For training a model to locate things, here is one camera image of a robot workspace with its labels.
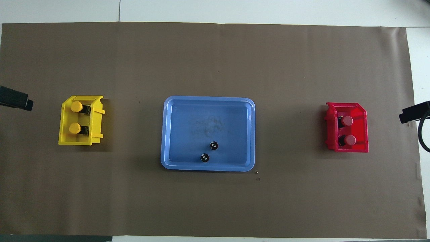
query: blue plastic tray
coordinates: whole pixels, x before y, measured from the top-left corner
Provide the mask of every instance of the blue plastic tray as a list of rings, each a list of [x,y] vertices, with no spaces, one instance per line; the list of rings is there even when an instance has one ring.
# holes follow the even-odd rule
[[[211,150],[216,141],[219,148]],[[208,162],[200,156],[209,155]],[[161,163],[167,169],[249,171],[255,163],[255,104],[239,97],[171,96],[164,102]]]

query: brown paper sheet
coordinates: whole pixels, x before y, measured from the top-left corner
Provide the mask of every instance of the brown paper sheet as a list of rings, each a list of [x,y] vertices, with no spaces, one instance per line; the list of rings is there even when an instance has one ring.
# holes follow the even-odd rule
[[[0,84],[34,100],[0,107],[0,233],[426,238],[404,28],[4,24]],[[71,95],[104,95],[100,144],[57,144]],[[164,169],[171,95],[251,98],[252,171]],[[326,148],[326,102],[367,110],[369,153]]]

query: yellow bottle cap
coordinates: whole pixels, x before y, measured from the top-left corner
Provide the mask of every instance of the yellow bottle cap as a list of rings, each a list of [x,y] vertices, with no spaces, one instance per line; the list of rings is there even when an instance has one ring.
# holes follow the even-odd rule
[[[83,109],[82,103],[79,101],[72,102],[72,106],[70,107],[73,112],[79,112]]]
[[[77,134],[77,133],[79,133],[81,131],[81,127],[80,127],[80,125],[78,123],[72,123],[69,126],[69,131],[72,134]]]

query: yellow bin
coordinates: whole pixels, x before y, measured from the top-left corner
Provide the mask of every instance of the yellow bin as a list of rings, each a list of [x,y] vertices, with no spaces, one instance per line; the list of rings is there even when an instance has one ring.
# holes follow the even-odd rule
[[[61,106],[59,145],[100,143],[103,96],[71,96]]]

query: red bottle cap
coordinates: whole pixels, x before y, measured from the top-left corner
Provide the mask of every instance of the red bottle cap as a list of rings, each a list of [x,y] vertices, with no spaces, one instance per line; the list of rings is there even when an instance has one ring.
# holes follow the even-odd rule
[[[345,144],[353,146],[355,145],[355,143],[357,142],[357,139],[355,138],[354,135],[347,135],[345,137]]]
[[[344,116],[344,117],[341,119],[341,123],[342,123],[344,126],[351,126],[353,122],[354,122],[354,120],[352,119],[352,117],[351,117],[351,116]]]

